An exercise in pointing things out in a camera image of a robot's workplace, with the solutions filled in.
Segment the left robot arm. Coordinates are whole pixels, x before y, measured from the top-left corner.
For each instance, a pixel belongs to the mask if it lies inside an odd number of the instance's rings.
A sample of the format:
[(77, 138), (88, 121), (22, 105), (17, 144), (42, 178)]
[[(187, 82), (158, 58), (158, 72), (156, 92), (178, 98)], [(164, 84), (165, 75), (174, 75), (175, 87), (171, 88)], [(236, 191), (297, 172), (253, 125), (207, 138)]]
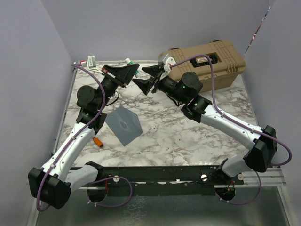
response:
[[(32, 168), (28, 174), (30, 192), (36, 198), (39, 212), (44, 212), (49, 207), (62, 208), (71, 193), (84, 185), (106, 185), (112, 179), (106, 178), (103, 167), (92, 161), (76, 171), (70, 172), (70, 169), (84, 147), (103, 126), (107, 116), (103, 110), (110, 98), (118, 87), (124, 88), (130, 83), (139, 68), (139, 64), (123, 67), (104, 65), (101, 69), (104, 78), (99, 81), (81, 64), (73, 66), (90, 75), (98, 88), (84, 85), (78, 89), (77, 106), (80, 107), (80, 112), (71, 133), (42, 167)], [(46, 208), (41, 208), (41, 202), (47, 204)]]

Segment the grey blue envelope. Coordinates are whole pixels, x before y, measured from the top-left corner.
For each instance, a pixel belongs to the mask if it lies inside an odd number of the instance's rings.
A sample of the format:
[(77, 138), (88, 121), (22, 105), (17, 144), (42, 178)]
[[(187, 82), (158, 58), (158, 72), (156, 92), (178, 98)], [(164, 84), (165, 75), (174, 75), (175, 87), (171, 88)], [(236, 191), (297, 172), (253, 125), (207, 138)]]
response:
[(109, 113), (105, 122), (123, 146), (143, 133), (138, 115), (122, 106)]

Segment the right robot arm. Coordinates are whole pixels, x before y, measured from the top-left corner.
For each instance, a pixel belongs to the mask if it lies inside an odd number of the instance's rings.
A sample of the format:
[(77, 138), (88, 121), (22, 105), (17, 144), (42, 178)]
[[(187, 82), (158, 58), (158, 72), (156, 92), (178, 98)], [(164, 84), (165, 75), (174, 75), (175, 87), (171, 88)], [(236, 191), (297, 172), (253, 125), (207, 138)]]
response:
[(261, 128), (248, 124), (232, 115), (216, 108), (213, 103), (202, 97), (200, 91), (203, 84), (193, 72), (186, 72), (179, 82), (163, 72), (160, 65), (142, 68), (150, 75), (147, 80), (133, 79), (140, 90), (164, 92), (168, 97), (182, 105), (181, 111), (190, 120), (214, 127), (241, 143), (247, 151), (222, 162), (216, 172), (216, 179), (227, 184), (234, 176), (249, 170), (265, 172), (277, 150), (276, 131), (271, 126)]

